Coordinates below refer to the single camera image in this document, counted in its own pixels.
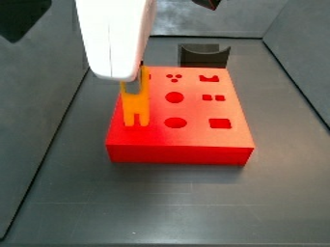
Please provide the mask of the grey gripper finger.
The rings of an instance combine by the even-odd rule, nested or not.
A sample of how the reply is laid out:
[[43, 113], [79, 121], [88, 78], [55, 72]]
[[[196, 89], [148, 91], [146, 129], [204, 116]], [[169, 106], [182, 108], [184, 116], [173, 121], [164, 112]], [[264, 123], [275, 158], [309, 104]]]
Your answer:
[[141, 72], [137, 73], [137, 77], [132, 82], [126, 83], [126, 91], [129, 94], [138, 95], [141, 92]]

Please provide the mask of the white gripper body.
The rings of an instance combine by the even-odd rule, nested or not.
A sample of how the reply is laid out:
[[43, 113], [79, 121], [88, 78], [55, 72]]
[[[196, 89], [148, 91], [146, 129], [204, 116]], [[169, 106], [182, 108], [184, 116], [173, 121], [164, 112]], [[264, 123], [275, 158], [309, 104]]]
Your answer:
[[75, 0], [84, 43], [94, 74], [132, 82], [157, 16], [157, 0]]

